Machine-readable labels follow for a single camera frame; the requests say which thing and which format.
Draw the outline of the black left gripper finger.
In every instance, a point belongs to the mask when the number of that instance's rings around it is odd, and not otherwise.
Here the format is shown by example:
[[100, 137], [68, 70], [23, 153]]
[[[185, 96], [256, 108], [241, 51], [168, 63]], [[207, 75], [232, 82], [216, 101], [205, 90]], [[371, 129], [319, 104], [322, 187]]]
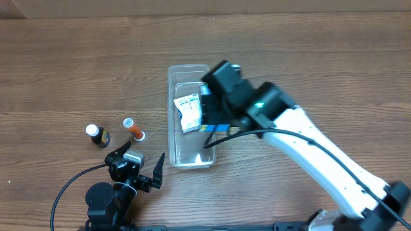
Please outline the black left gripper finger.
[[104, 162], [106, 165], [110, 166], [118, 157], [123, 157], [123, 155], [129, 150], [131, 147], [131, 142], [127, 141], [124, 145], [120, 148], [110, 152], [106, 157]]
[[152, 187], [160, 189], [162, 185], [163, 165], [165, 153], [163, 153], [153, 169]]

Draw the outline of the blue yellow VapoDrops box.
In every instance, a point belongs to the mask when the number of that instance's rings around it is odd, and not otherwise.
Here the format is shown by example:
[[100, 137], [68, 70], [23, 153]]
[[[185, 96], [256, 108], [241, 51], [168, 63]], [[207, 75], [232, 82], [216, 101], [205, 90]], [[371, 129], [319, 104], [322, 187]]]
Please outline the blue yellow VapoDrops box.
[[226, 132], [229, 131], [229, 124], [202, 124], [199, 128], [200, 132]]

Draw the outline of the white medicine box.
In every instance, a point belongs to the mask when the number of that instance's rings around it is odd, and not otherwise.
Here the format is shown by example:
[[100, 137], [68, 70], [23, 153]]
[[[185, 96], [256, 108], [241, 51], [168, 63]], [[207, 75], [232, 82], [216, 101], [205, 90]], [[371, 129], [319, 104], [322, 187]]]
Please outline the white medicine box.
[[199, 129], [202, 120], [200, 98], [197, 93], [174, 100], [183, 133]]

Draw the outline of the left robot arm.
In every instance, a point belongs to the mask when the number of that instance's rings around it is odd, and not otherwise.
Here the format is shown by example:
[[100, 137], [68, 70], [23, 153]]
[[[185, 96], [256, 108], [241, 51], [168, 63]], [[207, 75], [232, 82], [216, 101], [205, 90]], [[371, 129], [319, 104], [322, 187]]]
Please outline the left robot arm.
[[137, 230], [127, 221], [128, 211], [138, 191], [150, 192], [162, 185], [165, 154], [153, 169], [153, 176], [140, 173], [144, 155], [130, 151], [131, 142], [110, 152], [105, 157], [113, 184], [100, 182], [89, 188], [85, 195], [88, 206], [87, 230]]

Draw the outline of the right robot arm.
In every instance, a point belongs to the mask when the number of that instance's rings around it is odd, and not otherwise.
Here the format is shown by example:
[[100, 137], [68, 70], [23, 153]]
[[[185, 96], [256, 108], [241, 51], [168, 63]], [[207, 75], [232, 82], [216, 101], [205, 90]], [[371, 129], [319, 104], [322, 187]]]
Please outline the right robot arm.
[[257, 135], [288, 155], [338, 205], [336, 211], [318, 211], [301, 230], [390, 230], [397, 222], [410, 228], [402, 217], [410, 188], [403, 182], [388, 184], [358, 165], [277, 85], [265, 82], [254, 88], [242, 78], [240, 67], [226, 60], [202, 81], [214, 97], [213, 108], [240, 129], [205, 148]]

